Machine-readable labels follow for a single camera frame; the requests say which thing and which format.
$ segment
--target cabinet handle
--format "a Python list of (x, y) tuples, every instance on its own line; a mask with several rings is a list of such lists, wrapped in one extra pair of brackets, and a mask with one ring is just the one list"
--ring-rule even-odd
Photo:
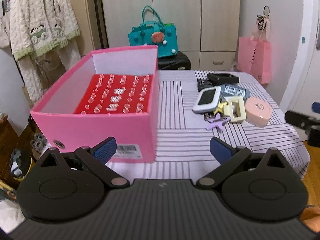
[(224, 61), (214, 61), (214, 65), (223, 65)]

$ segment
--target table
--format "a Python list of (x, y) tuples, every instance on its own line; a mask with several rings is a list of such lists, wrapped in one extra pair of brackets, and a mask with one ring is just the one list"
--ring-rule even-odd
[(219, 166), (211, 155), (209, 142), (218, 137), (233, 147), (246, 146), (253, 152), (265, 153), (277, 147), (300, 178), (306, 173), (310, 156), (293, 126), (284, 120), (284, 113), (266, 90), (247, 73), (233, 73), (239, 86), (248, 88), (252, 97), (267, 101), (272, 116), (264, 128), (247, 122), (227, 123), (225, 130), (207, 131), (203, 115), (194, 114), (197, 79), (205, 79), (212, 71), (159, 71), (158, 141), (153, 163), (114, 163), (106, 165), (132, 182), (143, 179), (192, 179), (196, 182)]

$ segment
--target bag handle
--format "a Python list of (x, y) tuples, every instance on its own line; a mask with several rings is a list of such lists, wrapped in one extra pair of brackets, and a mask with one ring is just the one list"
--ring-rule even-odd
[(256, 31), (252, 32), (252, 35), (250, 36), (251, 40), (258, 39), (258, 40), (263, 40), (263, 41), (269, 41), (269, 38), (270, 38), (270, 20), (269, 20), (268, 16), (266, 16), (266, 15), (263, 15), (262, 17), (263, 17), (262, 29), (260, 30), (258, 28), (258, 24), (259, 24), (260, 21), (257, 20), (256, 24), (255, 24)]
[(160, 32), (160, 31), (164, 32), (164, 26), (162, 23), (156, 22), (156, 21), (147, 21), (147, 22), (143, 22), (139, 25), (140, 32), (142, 35), (144, 35), (144, 31), (141, 28), (147, 24), (153, 24), (153, 29), (155, 30), (155, 32)]
[(160, 19), (160, 16), (159, 16), (159, 15), (157, 14), (157, 12), (156, 12), (151, 6), (149, 6), (149, 5), (146, 5), (146, 6), (143, 8), (143, 10), (142, 10), (142, 22), (144, 23), (144, 13), (145, 13), (145, 10), (146, 10), (147, 8), (149, 8), (149, 9), (152, 11), (153, 15), (158, 18), (159, 22), (160, 22), (161, 24), (163, 24), (162, 21), (161, 21), (161, 19)]

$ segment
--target pink shoebox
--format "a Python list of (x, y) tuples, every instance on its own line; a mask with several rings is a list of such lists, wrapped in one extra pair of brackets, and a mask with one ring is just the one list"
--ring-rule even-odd
[[(73, 114), (94, 74), (153, 75), (147, 111), (140, 114)], [(36, 124), (61, 152), (93, 147), (113, 136), (117, 145), (132, 146), (114, 162), (151, 163), (156, 157), (158, 116), (157, 46), (95, 50), (70, 68), (31, 109)]]

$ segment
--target pink compact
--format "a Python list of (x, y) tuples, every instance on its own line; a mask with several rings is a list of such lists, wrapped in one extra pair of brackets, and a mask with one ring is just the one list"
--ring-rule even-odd
[(247, 122), (257, 127), (265, 127), (272, 114), (271, 106), (259, 98), (248, 98), (245, 105)]

